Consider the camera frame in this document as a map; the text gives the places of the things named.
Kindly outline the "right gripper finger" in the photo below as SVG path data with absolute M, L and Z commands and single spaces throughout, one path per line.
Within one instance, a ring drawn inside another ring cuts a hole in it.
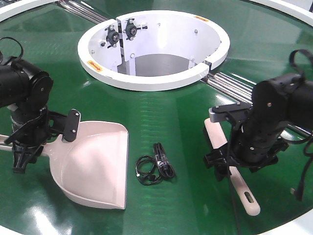
M 229 178 L 231 175 L 229 167 L 225 164 L 218 164 L 214 166 L 214 174 L 217 181 L 222 181 L 224 178 Z

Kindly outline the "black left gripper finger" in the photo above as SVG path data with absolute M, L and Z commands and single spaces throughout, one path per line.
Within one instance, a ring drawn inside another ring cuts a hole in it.
M 13 172 L 25 174 L 28 164 L 35 164 L 43 151 L 43 146 L 29 146 L 27 144 L 13 144 Z

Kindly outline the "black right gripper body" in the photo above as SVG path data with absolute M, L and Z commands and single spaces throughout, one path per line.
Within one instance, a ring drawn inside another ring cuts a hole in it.
M 207 168 L 216 165 L 230 165 L 249 168 L 252 173 L 268 165 L 278 163 L 277 154 L 285 151 L 289 144 L 279 138 L 270 148 L 257 148 L 248 146 L 245 148 L 240 142 L 228 148 L 228 143 L 204 156 L 204 163 Z

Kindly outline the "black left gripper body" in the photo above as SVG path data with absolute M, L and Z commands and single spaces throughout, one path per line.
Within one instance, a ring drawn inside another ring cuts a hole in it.
M 41 146 L 52 137 L 64 133 L 67 115 L 50 111 L 47 106 L 38 111 L 23 110 L 17 105 L 9 105 L 13 133 L 4 136 L 4 150 L 13 149 L 13 143 L 30 147 Z

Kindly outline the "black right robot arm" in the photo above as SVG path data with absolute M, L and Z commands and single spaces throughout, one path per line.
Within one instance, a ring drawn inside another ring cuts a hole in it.
M 313 129 L 313 83 L 296 65 L 295 55 L 301 53 L 311 62 L 307 49 L 294 50 L 289 64 L 297 72 L 257 83 L 252 90 L 252 103 L 241 102 L 210 108 L 212 122 L 228 121 L 232 132 L 223 144 L 204 157 L 207 168 L 214 167 L 215 177 L 227 176 L 228 166 L 247 167 L 251 172 L 278 162 L 277 153 L 287 149 L 280 138 L 287 125 Z

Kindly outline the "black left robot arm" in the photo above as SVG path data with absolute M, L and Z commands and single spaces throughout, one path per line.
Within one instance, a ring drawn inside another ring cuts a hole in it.
M 34 164 L 47 140 L 63 134 L 66 115 L 47 107 L 53 79 L 46 71 L 19 56 L 0 59 L 0 105 L 11 111 L 13 172 L 24 174 Z

